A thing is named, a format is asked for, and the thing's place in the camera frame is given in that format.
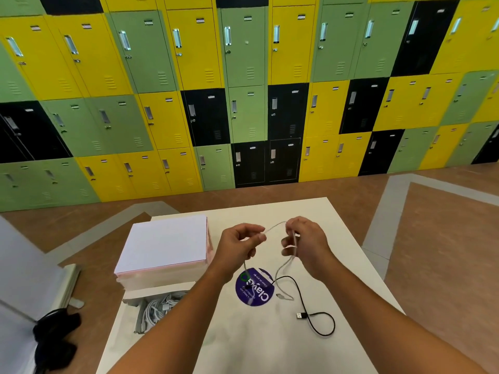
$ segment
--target table top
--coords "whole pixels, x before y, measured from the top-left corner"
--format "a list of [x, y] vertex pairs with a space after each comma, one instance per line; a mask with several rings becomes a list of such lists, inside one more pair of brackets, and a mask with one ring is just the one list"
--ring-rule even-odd
[[[214, 247], [218, 245], [221, 232], [235, 224], [247, 222], [269, 228], [298, 215], [313, 220], [326, 233], [336, 257], [372, 290], [402, 311], [327, 198], [156, 216], [152, 220], [194, 214], [208, 217]], [[247, 263], [248, 268], [261, 268], [275, 276], [276, 270], [285, 261], [280, 254], [280, 240], [285, 236], [284, 224], [268, 232], [267, 241], [257, 248], [256, 256]], [[264, 305], [251, 307], [236, 295], [235, 281], [239, 275], [236, 272], [232, 281], [221, 291], [194, 373], [376, 373], [327, 288], [307, 273], [299, 259], [293, 261], [286, 274], [295, 278], [310, 313], [326, 311], [334, 316], [334, 334], [321, 338], [312, 331], [307, 321], [296, 319], [296, 313], [303, 312], [303, 308], [291, 280], [279, 283], [284, 291], [295, 297], [294, 302], [273, 296]], [[188, 290], [193, 284], [126, 292], [124, 299]], [[120, 305], [97, 374], [108, 372], [140, 338], [133, 333], [137, 314], [138, 308], [123, 303]], [[323, 333], [332, 328], [328, 317], [318, 316], [313, 322]]]

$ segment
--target person's right arm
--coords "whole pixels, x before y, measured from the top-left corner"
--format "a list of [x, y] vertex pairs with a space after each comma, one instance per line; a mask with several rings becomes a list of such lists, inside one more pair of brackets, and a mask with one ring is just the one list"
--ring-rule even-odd
[[380, 374], [486, 374], [481, 366], [382, 299], [333, 255], [321, 227], [301, 216], [286, 224], [283, 255], [293, 253], [323, 282]]

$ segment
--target person's left hand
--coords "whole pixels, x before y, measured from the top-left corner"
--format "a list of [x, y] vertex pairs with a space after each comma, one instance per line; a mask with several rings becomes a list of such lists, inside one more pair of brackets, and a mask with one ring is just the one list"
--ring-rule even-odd
[[254, 257], [257, 252], [255, 248], [267, 239], [263, 231], [265, 227], [248, 223], [223, 230], [208, 269], [221, 276], [225, 283], [229, 282], [244, 261]]

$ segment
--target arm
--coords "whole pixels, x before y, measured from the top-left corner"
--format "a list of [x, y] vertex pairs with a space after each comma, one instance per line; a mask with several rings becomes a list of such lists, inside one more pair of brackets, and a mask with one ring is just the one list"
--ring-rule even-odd
[[266, 240], [261, 234], [264, 230], [255, 224], [239, 224], [224, 230], [205, 274], [109, 374], [192, 373], [223, 285], [245, 260], [255, 255], [256, 246]]
[[[333, 255], [321, 227], [297, 217], [286, 224], [284, 247], [300, 234], [297, 256], [338, 303], [380, 374], [486, 374], [474, 361], [378, 296]], [[283, 255], [292, 254], [285, 248]]]

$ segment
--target black cable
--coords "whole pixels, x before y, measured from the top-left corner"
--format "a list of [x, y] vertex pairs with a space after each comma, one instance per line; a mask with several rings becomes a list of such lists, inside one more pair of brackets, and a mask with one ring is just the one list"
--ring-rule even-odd
[[[271, 283], [271, 285], [273, 285], [275, 282], [277, 282], [278, 280], [280, 280], [282, 278], [291, 278], [293, 280], [294, 284], [296, 285], [296, 288], [298, 289], [298, 294], [300, 295], [300, 301], [301, 301], [301, 305], [303, 306], [303, 311], [304, 312], [302, 312], [300, 314], [296, 314], [296, 317], [299, 318], [299, 319], [302, 319], [302, 318], [306, 317], [308, 319], [308, 322], [310, 323], [310, 326], [312, 327], [312, 329], [315, 331], [316, 334], [318, 334], [318, 335], [320, 335], [322, 337], [329, 337], [329, 336], [331, 336], [334, 333], [334, 331], [336, 330], [336, 321], [334, 321], [334, 317], [331, 314], [328, 314], [327, 312], [323, 312], [323, 311], [321, 311], [321, 312], [314, 312], [313, 314], [309, 314], [307, 312], [307, 309], [305, 308], [305, 303], [303, 302], [303, 297], [301, 296], [300, 287], [298, 286], [296, 280], [293, 277], [291, 277], [291, 276], [281, 276], [279, 278], [276, 278]], [[323, 334], [323, 333], [319, 332], [318, 330], [316, 330], [315, 327], [313, 326], [312, 320], [310, 320], [311, 316], [316, 316], [316, 315], [328, 315], [331, 318], [331, 320], [333, 320], [333, 330], [331, 332], [327, 333], [327, 334]]]

